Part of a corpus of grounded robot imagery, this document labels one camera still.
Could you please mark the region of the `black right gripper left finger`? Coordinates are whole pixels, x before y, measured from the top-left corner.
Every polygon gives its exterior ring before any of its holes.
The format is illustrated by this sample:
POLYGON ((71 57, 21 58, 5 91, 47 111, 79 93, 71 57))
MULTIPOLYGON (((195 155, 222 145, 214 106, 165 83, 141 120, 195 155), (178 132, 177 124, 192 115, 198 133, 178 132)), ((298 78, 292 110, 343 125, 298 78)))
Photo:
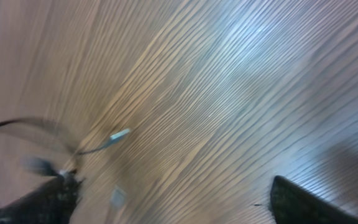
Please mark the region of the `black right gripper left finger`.
POLYGON ((61 170, 57 176, 29 194, 0 208, 0 224, 69 224, 80 201, 77 170, 61 170))

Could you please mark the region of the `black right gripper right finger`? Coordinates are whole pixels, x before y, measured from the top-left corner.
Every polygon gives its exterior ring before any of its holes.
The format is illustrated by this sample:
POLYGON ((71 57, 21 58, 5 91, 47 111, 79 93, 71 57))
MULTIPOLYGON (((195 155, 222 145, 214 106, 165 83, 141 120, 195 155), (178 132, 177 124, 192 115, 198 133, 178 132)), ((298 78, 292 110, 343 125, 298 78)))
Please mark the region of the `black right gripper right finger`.
POLYGON ((273 178, 269 209, 276 224, 358 224, 358 218, 280 175, 273 178))

